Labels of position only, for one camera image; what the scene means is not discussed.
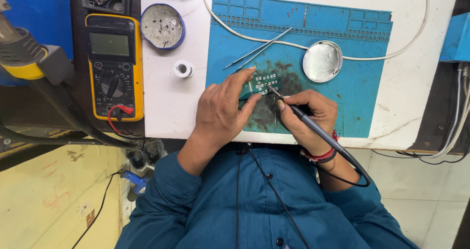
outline yellow wall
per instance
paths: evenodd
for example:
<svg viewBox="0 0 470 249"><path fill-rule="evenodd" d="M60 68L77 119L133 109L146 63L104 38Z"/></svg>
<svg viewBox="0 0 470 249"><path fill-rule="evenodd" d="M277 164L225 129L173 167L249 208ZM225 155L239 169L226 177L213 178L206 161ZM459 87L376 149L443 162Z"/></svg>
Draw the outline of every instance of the yellow wall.
<svg viewBox="0 0 470 249"><path fill-rule="evenodd" d="M63 146L0 172L0 249L71 248L124 161L116 147ZM121 206L115 175L100 216L76 248L114 248Z"/></svg>

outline metal tweezers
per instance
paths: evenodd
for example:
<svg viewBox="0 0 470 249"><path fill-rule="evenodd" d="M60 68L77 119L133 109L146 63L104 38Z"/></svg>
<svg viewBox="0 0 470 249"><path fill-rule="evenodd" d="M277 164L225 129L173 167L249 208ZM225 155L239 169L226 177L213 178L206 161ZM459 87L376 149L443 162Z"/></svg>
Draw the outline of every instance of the metal tweezers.
<svg viewBox="0 0 470 249"><path fill-rule="evenodd" d="M250 58L250 60L246 61L246 62L245 62L243 65L241 65L239 68L235 69L235 71L234 71L233 73L237 72L237 71L238 71L239 69L241 69L244 65L248 64L248 62L250 62L253 58L255 58L257 55L259 55L263 50L265 50L268 46L270 46L270 45L271 45L272 43L274 43L277 39L279 39L279 37L281 37L282 35L284 35L286 32L288 32L288 31L291 30L291 29L292 29L292 27L290 27L290 28L287 29L285 32L283 32L282 34L280 34L280 35L277 36L276 38L272 39L271 41L265 43L264 45L262 45L262 46L256 48L255 50L249 52L248 54L245 54L243 57L241 57L241 58L237 59L236 61L232 62L230 65L224 67L224 69L226 69L227 67L229 67L229 66L231 66L231 65L233 65L233 64L235 64L235 63L237 63L238 61L244 59L245 57L249 56L250 54L253 54L256 50L259 50L260 48L263 48L263 47L264 47L261 51L259 51L259 52L258 52L257 54L255 54L252 58Z"/></svg>

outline digital multimeter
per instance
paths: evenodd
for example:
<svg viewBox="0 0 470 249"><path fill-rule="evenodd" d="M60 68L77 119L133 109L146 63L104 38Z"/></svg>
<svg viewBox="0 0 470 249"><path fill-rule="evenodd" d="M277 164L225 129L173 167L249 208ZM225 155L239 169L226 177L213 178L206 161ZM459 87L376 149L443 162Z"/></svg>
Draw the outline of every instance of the digital multimeter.
<svg viewBox="0 0 470 249"><path fill-rule="evenodd" d="M133 108L122 112L122 121L143 118L142 40L139 22L131 17L111 14L90 14L85 18L89 36L93 113L108 120L113 106ZM111 113L116 121L116 112Z"/></svg>

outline solder wire spool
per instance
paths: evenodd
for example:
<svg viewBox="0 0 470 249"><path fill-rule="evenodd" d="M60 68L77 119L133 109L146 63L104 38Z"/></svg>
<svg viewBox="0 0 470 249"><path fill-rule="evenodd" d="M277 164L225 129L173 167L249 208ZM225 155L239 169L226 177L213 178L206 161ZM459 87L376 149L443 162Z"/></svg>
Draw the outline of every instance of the solder wire spool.
<svg viewBox="0 0 470 249"><path fill-rule="evenodd" d="M176 61L173 71L180 78L191 78L194 75L193 67L185 60Z"/></svg>

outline tiled floor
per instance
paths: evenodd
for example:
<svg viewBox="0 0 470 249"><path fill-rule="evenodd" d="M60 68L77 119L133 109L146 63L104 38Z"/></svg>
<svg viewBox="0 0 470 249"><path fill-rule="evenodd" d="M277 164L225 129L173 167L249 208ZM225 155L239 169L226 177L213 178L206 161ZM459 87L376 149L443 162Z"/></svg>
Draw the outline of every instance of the tiled floor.
<svg viewBox="0 0 470 249"><path fill-rule="evenodd" d="M458 163L429 165L418 159L348 149L375 181L385 208L422 249L450 249L470 198L470 156ZM395 152L378 151L389 156ZM454 161L459 156L427 159Z"/></svg>

